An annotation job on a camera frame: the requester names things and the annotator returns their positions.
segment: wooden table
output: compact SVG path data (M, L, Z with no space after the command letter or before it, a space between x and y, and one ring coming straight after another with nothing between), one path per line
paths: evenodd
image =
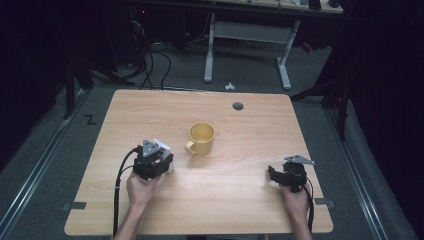
M240 102L243 110L233 109ZM216 131L212 151L191 156L184 146L194 122ZM267 167L282 171L283 159L310 158L290 98L282 94L118 90L65 226L68 235L111 235L114 184L125 155L143 139L171 147L175 171L165 173L139 234L288 233L281 190ZM127 161L130 166L136 154ZM313 166L305 166L322 198ZM128 208L122 176L120 221ZM330 232L326 205L315 206L313 232Z

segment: aluminum rail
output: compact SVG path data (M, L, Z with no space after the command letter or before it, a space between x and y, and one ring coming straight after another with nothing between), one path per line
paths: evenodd
M348 168L348 174L352 181L353 189L356 192L359 203L364 212L365 218L367 219L371 232L374 235L374 239L381 239L381 240L389 239L389 237L387 236L386 230L384 229L384 226L382 222L380 221L380 217L378 216L374 202L372 201L370 195L368 194L365 184L362 181L361 175L358 169L356 168L355 162L353 161L353 157L350 154L350 151L346 145L346 142L341 140L340 135L337 132L336 117L334 116L331 109L323 109L323 110L324 110L325 116L327 117L327 120L333 126L331 129L334 135L337 137L340 149L342 150L342 153L344 155L345 163Z
M72 122L72 119L75 117L76 112L79 107L84 103L88 97L88 92L80 90L77 94L77 104L76 108L72 114L67 119L64 119L59 126L59 128L54 133L53 137L50 139L40 158L38 159L37 164L34 169L28 176L24 185L21 187L19 193L15 197L15 200L10 205L8 211L3 216L0 222L0 239L8 239L10 233L12 232L16 222L24 211L26 205L34 194L35 190L38 187L41 179L46 173L50 163L53 160L54 154L56 153L57 146L59 145L61 139L65 135L66 130L69 127L69 124Z

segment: desk leg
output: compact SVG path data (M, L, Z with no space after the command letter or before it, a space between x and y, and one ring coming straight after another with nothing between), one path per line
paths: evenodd
M281 81L283 82L283 88L285 90L291 89L290 79L287 74L286 69L286 60L289 56L290 49L293 45L294 38L296 37L297 29L299 28L300 21L295 21L293 27L291 28L289 38L286 44L286 49L284 50L283 56L277 58L278 69L280 70Z
M209 46L208 46L208 55L206 56L205 77L204 77L205 82L212 81L214 34L215 34L215 13L211 13L211 23L209 26Z

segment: hand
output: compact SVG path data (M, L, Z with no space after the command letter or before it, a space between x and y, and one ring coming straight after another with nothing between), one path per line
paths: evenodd
M134 172L131 172L127 180L127 191L130 200L130 207L146 207L152 200L156 185L162 175L159 175L150 181L140 178Z
M287 212L290 217L296 218L305 218L308 213L309 201L308 195L306 194L303 188L300 188L300 191L297 193L293 193L290 191L290 187L281 185L281 190L283 190L284 201L286 204ZM310 192L309 184L305 185L308 192Z
M140 225L147 205L153 198L156 185L160 178L161 175L147 181L140 178L134 172L131 172L127 180L130 208L116 233L115 240L136 239L138 226Z
M303 188L301 188L299 192L293 193L290 191L290 187L282 185L280 187L281 190L283 190L286 209L290 215L294 238L296 240L312 239L306 217L309 208L308 194L306 194L306 191ZM308 192L310 192L309 185L306 184L305 187Z

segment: yellow mug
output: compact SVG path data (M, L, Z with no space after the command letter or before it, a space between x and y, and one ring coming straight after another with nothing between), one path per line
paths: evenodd
M190 127L190 141L186 144L186 152L191 155L205 156L212 149L215 129L205 122L198 122Z

